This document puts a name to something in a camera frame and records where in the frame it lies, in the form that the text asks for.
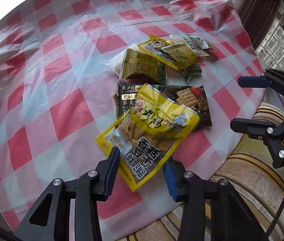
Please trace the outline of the gold green snack packet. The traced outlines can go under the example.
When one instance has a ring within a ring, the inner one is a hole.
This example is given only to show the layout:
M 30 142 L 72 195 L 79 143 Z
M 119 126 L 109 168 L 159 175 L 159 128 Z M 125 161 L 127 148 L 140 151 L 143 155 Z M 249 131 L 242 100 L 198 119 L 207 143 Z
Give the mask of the gold green snack packet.
M 196 54 L 186 44 L 176 43 L 162 47 L 161 50 L 176 61 L 176 66 L 187 83 L 202 74 Z

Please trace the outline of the olive gold snack packet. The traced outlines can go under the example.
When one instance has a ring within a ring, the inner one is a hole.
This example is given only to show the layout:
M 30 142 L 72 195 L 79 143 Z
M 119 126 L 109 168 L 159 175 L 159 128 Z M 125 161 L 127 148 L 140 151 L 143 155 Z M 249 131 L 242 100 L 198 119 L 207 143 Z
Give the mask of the olive gold snack packet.
M 146 77 L 155 84 L 166 85 L 167 75 L 165 65 L 149 54 L 126 49 L 122 61 L 119 79 L 132 80 Z

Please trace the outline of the white lace curtain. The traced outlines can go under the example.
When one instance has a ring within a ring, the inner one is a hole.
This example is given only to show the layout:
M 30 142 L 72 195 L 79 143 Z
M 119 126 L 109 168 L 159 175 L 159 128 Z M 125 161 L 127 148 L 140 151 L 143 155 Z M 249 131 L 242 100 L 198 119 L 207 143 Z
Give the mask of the white lace curtain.
M 263 70 L 273 68 L 284 71 L 284 2 L 281 1 L 275 19 L 256 49 Z

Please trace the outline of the pink curtain right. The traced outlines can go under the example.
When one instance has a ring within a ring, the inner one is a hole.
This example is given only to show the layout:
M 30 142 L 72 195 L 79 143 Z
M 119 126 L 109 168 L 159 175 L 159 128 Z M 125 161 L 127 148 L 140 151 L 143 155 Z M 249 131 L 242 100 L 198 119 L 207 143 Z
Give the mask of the pink curtain right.
M 240 20 L 244 30 L 237 33 L 235 39 L 243 48 L 257 49 L 267 35 L 281 0 L 229 0 L 221 11 L 223 20 L 234 16 Z

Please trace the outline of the yellow brown snack packet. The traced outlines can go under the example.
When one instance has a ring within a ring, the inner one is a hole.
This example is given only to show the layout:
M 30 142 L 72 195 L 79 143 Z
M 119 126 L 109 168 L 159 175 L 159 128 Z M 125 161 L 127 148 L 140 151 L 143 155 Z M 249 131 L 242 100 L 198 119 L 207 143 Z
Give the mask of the yellow brown snack packet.
M 172 44 L 176 44 L 176 42 L 169 41 L 155 35 L 150 35 L 147 41 L 141 42 L 137 46 L 141 51 L 160 60 L 162 63 L 170 66 L 174 70 L 179 70 L 176 66 L 176 61 L 161 50 L 162 47 Z

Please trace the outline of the yellow tofu snack packet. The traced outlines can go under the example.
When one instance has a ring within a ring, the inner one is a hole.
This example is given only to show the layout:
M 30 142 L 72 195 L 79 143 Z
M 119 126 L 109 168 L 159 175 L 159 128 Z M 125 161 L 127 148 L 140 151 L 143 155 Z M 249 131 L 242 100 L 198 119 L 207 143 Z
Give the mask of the yellow tofu snack packet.
M 197 127 L 199 115 L 145 83 L 135 105 L 97 138 L 99 147 L 110 155 L 120 151 L 119 172 L 135 192 L 150 180 L 172 156 L 179 144 Z

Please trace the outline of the red checkered plastic tablecloth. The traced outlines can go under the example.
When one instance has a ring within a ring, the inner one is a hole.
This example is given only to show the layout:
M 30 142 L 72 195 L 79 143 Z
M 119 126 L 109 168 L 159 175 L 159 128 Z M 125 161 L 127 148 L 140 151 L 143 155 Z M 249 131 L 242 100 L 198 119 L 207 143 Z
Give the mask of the red checkered plastic tablecloth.
M 213 125 L 174 157 L 208 179 L 241 139 L 231 119 L 252 118 L 264 94 L 237 83 L 262 69 L 230 0 L 27 0 L 0 21 L 0 213 L 11 229 L 53 179 L 105 158 L 95 139 L 114 120 L 118 81 L 106 62 L 184 33 L 216 48 L 190 81 L 205 88 Z

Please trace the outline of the white nut snack packet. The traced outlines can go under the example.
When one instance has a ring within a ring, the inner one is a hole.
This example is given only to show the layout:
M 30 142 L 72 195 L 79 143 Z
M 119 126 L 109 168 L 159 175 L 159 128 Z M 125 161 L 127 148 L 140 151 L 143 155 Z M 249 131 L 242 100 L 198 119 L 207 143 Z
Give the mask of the white nut snack packet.
M 123 63 L 126 50 L 127 48 L 105 63 L 105 66 L 109 68 L 118 77 L 120 76 L 120 72 L 122 69 L 122 63 Z

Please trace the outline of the silver green snack packet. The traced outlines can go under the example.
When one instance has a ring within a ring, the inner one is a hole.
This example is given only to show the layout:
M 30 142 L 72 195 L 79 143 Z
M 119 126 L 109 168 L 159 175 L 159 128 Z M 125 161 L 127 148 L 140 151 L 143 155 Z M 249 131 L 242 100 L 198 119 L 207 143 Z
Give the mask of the silver green snack packet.
M 207 57 L 209 56 L 208 51 L 215 50 L 214 46 L 209 41 L 197 36 L 182 34 L 169 35 L 169 37 L 176 43 L 182 42 L 186 44 L 197 57 Z

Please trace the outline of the black cracker snack packet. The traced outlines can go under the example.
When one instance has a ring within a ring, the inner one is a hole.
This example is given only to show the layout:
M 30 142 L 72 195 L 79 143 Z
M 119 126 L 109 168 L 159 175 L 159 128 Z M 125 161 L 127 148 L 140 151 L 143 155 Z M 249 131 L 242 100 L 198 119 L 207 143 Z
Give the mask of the black cracker snack packet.
M 204 86 L 181 86 L 181 85 L 152 85 L 169 99 L 183 104 L 199 115 L 199 128 L 211 127 L 212 121 L 205 93 Z M 118 119 L 124 112 L 135 106 L 137 93 L 141 89 L 141 84 L 129 84 L 118 82 L 115 87 L 115 117 Z

